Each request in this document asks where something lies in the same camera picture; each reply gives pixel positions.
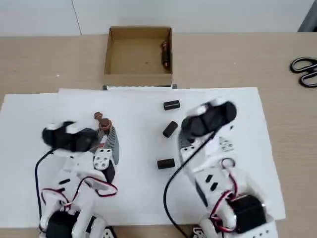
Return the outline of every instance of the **black cable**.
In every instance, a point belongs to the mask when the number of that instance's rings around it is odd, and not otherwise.
[[[165,212],[169,218],[169,220],[173,223],[173,225],[182,233],[182,235],[186,238],[188,238],[188,236],[186,235],[186,233],[180,228],[180,226],[173,220],[173,218],[171,217],[168,207],[167,207],[167,203],[166,203],[166,195],[167,195],[167,190],[168,187],[170,185],[170,183],[172,182],[172,180],[176,177],[176,175],[194,158],[194,156],[201,151],[204,146],[214,138],[214,136],[217,134],[217,132],[219,131],[219,129],[216,129],[198,148],[197,150],[188,158],[188,160],[186,160],[177,170],[176,172],[172,175],[172,177],[170,177],[170,179],[168,180],[165,189],[164,189],[164,194],[163,194],[163,204],[164,204],[164,209]]]
[[[38,206],[39,206],[39,216],[40,219],[42,217],[42,207],[41,207],[41,198],[40,198],[40,192],[39,192],[39,179],[38,179],[38,167],[43,159],[45,159],[48,155],[52,154],[56,149],[51,149],[48,151],[45,155],[43,155],[38,162],[35,165],[35,186],[36,186],[36,196],[38,198]]]

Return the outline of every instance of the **white paper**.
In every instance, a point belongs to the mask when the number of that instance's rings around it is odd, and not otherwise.
[[[118,195],[100,199],[99,208],[110,225],[170,224],[163,209],[165,183],[174,169],[158,171],[157,159],[175,158],[176,135],[162,131],[171,120],[179,124],[187,110],[217,96],[238,108],[233,130],[239,167],[247,170],[272,201],[276,219],[285,208],[271,153],[261,100],[255,88],[184,89],[167,92],[62,91],[58,94],[7,95],[0,113],[0,166],[2,197],[0,227],[36,227],[38,208],[34,166],[49,148],[41,139],[43,128],[65,119],[96,125],[101,111],[116,127],[120,143],[118,173],[113,183]],[[180,100],[181,109],[164,111],[164,101]],[[63,160],[48,157],[39,168],[40,187],[48,186]],[[172,183],[167,203],[178,223],[197,223],[206,212],[187,177]]]
[[[237,164],[250,173],[272,202],[275,219],[285,218],[280,184],[273,161],[261,100],[256,88],[178,89],[157,92],[62,91],[55,120],[84,120],[90,126],[101,111],[116,127],[120,144],[118,173],[113,183],[119,193],[101,201],[105,218],[113,225],[170,224],[162,202],[164,186],[174,169],[158,171],[157,159],[177,160],[178,130],[166,139],[162,131],[174,120],[181,124],[186,112],[222,96],[238,109],[231,138]],[[162,103],[180,100],[181,108],[164,111]],[[206,213],[194,187],[183,174],[172,183],[167,203],[180,224],[197,223]]]
[[[0,227],[37,227],[34,167],[50,149],[41,139],[52,122],[56,93],[6,95],[0,113]],[[45,160],[40,185],[49,184],[60,161]]]

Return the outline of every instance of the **cardboard box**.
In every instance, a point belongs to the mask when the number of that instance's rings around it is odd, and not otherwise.
[[[170,48],[170,68],[161,63],[161,44]],[[171,86],[172,29],[170,27],[112,26],[105,62],[105,85]]]

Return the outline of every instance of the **scissors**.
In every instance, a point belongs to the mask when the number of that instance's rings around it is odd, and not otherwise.
[[[295,65],[298,62],[308,62],[310,63],[307,66],[304,66],[302,68],[296,68]],[[314,76],[317,76],[317,59],[309,58],[309,57],[300,57],[295,59],[289,66],[290,70],[293,73],[303,73],[306,72],[307,74],[303,75],[299,78],[299,83],[307,88],[317,88],[317,79],[315,83],[308,83],[306,80],[308,78],[312,78]]]

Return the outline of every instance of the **table surface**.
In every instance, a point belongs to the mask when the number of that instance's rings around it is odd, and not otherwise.
[[[100,89],[106,40],[0,38],[0,104],[7,93]],[[258,87],[286,206],[286,220],[277,223],[281,238],[317,233],[317,89],[301,87],[288,70],[298,56],[316,57],[316,43],[317,33],[173,35],[173,81],[180,88]],[[115,231],[119,238],[182,237],[172,226]],[[0,237],[37,236],[36,229],[0,229]]]

